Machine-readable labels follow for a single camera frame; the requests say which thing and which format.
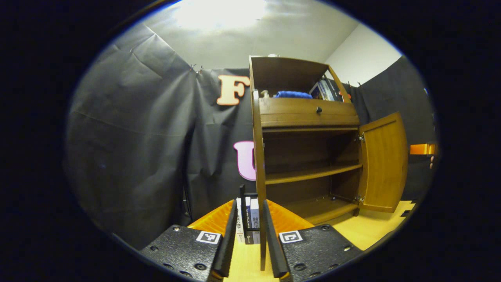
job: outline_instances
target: cabinet door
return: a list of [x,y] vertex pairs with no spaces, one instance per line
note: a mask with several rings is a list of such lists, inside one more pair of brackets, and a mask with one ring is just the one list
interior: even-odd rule
[[359,133],[363,135],[359,207],[394,212],[407,179],[407,138],[400,113],[361,126]]

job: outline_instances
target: wooden floor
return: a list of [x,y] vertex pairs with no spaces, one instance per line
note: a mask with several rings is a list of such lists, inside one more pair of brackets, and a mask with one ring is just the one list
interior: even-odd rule
[[[394,230],[403,220],[402,213],[412,210],[415,204],[411,201],[400,201],[394,213],[361,210],[358,216],[345,214],[336,219],[324,222],[331,224],[343,236],[361,250],[365,250],[388,232]],[[266,254],[266,270],[260,271],[260,246],[245,245],[235,238],[233,257],[229,269],[229,277],[224,282],[233,281],[276,281],[273,277],[270,253]]]

